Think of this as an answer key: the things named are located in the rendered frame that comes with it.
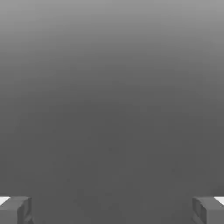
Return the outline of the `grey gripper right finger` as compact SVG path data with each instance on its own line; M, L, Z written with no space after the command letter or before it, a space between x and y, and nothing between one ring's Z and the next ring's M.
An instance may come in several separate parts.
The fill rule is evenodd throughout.
M224 196L193 197L192 220L195 224L224 224Z

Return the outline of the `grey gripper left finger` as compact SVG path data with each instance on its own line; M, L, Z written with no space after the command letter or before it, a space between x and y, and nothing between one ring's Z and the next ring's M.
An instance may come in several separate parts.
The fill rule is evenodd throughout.
M0 196L0 224L33 224L32 198Z

